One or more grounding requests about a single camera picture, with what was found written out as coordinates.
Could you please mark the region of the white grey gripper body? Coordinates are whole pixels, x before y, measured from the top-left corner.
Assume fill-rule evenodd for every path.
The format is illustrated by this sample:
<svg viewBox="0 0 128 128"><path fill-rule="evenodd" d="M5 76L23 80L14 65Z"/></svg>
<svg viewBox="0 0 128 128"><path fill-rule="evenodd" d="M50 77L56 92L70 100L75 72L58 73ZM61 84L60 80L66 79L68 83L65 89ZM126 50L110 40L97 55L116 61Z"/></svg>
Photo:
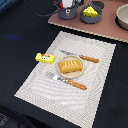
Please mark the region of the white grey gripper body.
<svg viewBox="0 0 128 128"><path fill-rule="evenodd" d="M73 0L62 0L63 8L69 8L73 5Z"/></svg>

